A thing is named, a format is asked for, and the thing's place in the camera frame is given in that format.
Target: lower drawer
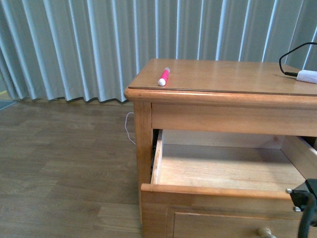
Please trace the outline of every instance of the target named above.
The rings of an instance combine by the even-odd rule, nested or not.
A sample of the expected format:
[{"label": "lower drawer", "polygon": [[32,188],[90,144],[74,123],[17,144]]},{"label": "lower drawer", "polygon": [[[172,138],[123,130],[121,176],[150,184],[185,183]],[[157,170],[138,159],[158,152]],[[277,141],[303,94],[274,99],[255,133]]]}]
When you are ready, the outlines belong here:
[{"label": "lower drawer", "polygon": [[263,228],[297,237],[302,213],[284,190],[317,178],[313,148],[295,136],[165,135],[175,134],[160,133],[151,184],[141,186],[144,238],[255,238]]},{"label": "lower drawer", "polygon": [[258,238],[258,229],[269,228],[277,238],[296,238],[297,226],[286,219],[175,213],[173,237]]}]

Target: nightstand top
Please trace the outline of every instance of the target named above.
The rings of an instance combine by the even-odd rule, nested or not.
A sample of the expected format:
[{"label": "nightstand top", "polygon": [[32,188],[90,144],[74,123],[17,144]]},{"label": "nightstand top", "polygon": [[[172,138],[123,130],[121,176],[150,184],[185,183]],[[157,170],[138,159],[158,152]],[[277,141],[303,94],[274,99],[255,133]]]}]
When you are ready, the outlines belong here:
[{"label": "nightstand top", "polygon": [[[158,86],[163,70],[171,72],[166,86]],[[285,71],[298,69],[283,66]],[[278,63],[152,59],[129,89],[317,96],[317,84],[284,75]]]}]

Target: wooden nightstand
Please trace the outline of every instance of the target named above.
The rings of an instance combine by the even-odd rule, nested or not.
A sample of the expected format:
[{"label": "wooden nightstand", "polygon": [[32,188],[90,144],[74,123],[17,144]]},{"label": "wooden nightstand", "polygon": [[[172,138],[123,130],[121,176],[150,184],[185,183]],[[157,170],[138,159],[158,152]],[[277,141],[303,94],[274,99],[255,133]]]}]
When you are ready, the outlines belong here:
[{"label": "wooden nightstand", "polygon": [[260,228],[296,237],[301,213],[284,189],[317,178],[317,153],[297,137],[317,136],[317,85],[277,63],[153,59],[125,95],[143,237],[253,238]]}]

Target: wooden floor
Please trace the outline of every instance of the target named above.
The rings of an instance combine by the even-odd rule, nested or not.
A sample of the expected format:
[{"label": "wooden floor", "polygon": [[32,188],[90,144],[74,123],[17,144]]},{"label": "wooden floor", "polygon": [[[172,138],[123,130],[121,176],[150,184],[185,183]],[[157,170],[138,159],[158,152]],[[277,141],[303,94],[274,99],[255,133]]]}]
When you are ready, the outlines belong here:
[{"label": "wooden floor", "polygon": [[[141,238],[131,105],[0,111],[0,238]],[[128,129],[134,138],[133,116]]]}]

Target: white curtain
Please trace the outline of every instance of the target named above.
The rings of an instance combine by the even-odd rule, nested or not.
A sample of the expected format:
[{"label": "white curtain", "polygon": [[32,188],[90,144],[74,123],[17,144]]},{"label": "white curtain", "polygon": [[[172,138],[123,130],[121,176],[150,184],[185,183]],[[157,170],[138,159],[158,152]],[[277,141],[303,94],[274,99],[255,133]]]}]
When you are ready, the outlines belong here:
[{"label": "white curtain", "polygon": [[[124,101],[151,58],[278,62],[317,41],[316,0],[0,0],[12,98]],[[317,47],[286,64],[317,70]]]}]

